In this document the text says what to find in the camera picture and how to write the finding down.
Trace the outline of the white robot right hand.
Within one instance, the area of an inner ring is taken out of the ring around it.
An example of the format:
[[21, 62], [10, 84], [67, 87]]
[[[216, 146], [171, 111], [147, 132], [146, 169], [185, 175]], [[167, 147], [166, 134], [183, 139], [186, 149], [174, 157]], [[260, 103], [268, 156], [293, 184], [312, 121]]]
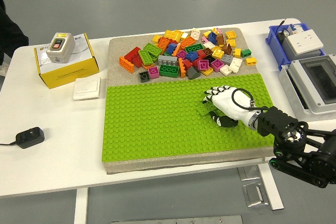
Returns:
[[211, 118], [221, 127], [236, 127], [242, 121], [248, 128], [256, 130], [261, 109], [255, 107], [253, 96], [245, 89], [231, 86], [212, 87], [204, 92], [203, 103], [211, 101], [224, 113], [218, 116], [211, 111]]

